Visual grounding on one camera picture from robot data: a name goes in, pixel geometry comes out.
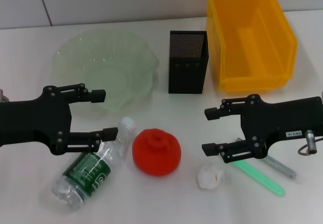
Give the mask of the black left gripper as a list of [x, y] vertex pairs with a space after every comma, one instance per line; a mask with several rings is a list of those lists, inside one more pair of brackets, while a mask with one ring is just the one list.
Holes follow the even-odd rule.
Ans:
[[89, 91], [84, 83], [46, 86], [33, 100], [1, 103], [1, 146], [40, 142], [53, 155], [98, 152], [102, 142], [116, 140], [118, 128], [93, 132], [70, 132], [69, 103], [105, 101], [104, 89]]

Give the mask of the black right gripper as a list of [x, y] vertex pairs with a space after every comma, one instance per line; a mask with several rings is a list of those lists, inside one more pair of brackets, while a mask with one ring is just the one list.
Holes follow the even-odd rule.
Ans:
[[305, 138], [309, 154], [317, 153], [315, 137], [322, 136], [322, 99], [304, 98], [266, 103], [259, 95], [222, 99], [219, 108], [204, 110], [208, 120], [239, 115], [245, 140], [202, 144], [206, 156], [219, 155], [224, 163], [265, 158], [280, 141]]

